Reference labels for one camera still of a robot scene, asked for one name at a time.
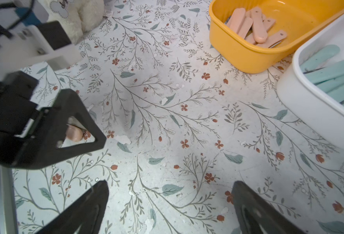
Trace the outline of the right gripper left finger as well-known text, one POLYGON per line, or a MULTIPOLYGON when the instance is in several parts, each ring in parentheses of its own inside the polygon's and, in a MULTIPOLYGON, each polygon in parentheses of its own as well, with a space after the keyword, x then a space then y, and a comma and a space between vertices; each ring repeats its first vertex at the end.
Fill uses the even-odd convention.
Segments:
POLYGON ((64 212, 42 228, 40 234, 97 234, 109 197, 108 183, 97 182, 64 212))

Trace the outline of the pink fruit knife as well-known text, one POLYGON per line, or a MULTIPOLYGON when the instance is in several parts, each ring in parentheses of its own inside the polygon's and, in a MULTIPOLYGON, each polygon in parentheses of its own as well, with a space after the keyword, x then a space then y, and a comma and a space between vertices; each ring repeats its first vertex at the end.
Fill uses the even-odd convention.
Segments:
POLYGON ((262 10, 259 7, 255 7, 250 10, 250 16, 253 19, 253 37, 257 43, 265 43, 268 38, 267 30, 264 27, 262 20, 262 10))
POLYGON ((66 130, 66 139, 69 139, 73 142, 79 142, 83 138, 83 135, 84 133, 80 128, 68 124, 68 128, 66 130))
POLYGON ((254 39, 254 34, 251 33, 250 35, 248 35, 246 38, 245 38, 245 41, 247 41, 248 43, 250 44, 253 44, 253 45, 256 45, 257 42, 255 41, 254 39))
POLYGON ((274 25, 275 25, 276 20, 273 18, 266 18, 263 21, 263 25, 265 30, 268 32, 274 25))
POLYGON ((279 44, 284 39, 286 39, 287 36, 288 36, 288 34, 285 31, 279 30, 277 33, 272 34, 271 36, 269 36, 267 38, 266 42, 258 43, 257 46, 261 47, 261 48, 272 48, 275 45, 279 44))
POLYGON ((241 38, 245 38, 253 25, 253 19, 251 17, 246 17, 238 31, 238 35, 241 38))
POLYGON ((227 26, 234 32, 238 33, 246 16, 246 9, 245 8, 237 8, 233 11, 227 26))

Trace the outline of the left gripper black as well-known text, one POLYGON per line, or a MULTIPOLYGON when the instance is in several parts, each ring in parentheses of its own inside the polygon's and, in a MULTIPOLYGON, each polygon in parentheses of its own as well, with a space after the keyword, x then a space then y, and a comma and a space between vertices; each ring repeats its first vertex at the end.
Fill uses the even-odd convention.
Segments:
POLYGON ((104 148, 106 136, 71 89, 61 90, 51 107, 40 110, 27 136, 18 137, 36 110, 30 99, 37 85, 37 79, 22 71, 0 82, 0 164, 14 161, 14 168, 42 169, 104 148), (63 147, 70 125, 87 130, 94 141, 63 147))

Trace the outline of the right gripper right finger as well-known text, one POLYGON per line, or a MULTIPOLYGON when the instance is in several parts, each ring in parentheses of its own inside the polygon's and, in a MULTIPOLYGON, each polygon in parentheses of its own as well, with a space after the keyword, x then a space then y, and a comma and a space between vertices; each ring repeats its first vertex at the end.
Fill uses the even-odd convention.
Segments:
POLYGON ((232 196, 239 228, 243 234, 304 233, 243 181, 234 183, 232 196))

